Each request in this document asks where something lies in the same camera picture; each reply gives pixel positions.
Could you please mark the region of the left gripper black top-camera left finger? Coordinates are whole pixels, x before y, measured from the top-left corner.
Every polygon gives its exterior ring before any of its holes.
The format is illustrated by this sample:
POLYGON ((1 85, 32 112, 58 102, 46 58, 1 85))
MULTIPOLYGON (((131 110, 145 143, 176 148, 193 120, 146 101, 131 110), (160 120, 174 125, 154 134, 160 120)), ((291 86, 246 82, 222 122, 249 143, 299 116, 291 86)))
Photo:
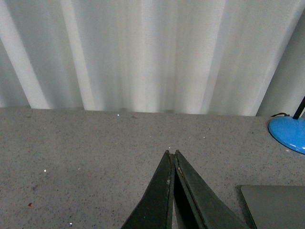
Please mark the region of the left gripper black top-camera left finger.
POLYGON ((174 156, 165 151, 136 208, 123 229, 170 229, 173 219, 174 156))

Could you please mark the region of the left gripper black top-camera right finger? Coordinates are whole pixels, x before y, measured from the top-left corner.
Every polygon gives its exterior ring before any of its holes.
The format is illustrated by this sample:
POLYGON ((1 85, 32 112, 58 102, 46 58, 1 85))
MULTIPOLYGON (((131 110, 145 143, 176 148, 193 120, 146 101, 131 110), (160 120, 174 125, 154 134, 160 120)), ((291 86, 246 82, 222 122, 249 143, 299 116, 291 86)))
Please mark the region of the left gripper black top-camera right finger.
POLYGON ((248 226, 212 191, 179 150, 175 155, 174 195, 189 229, 246 229, 248 226))

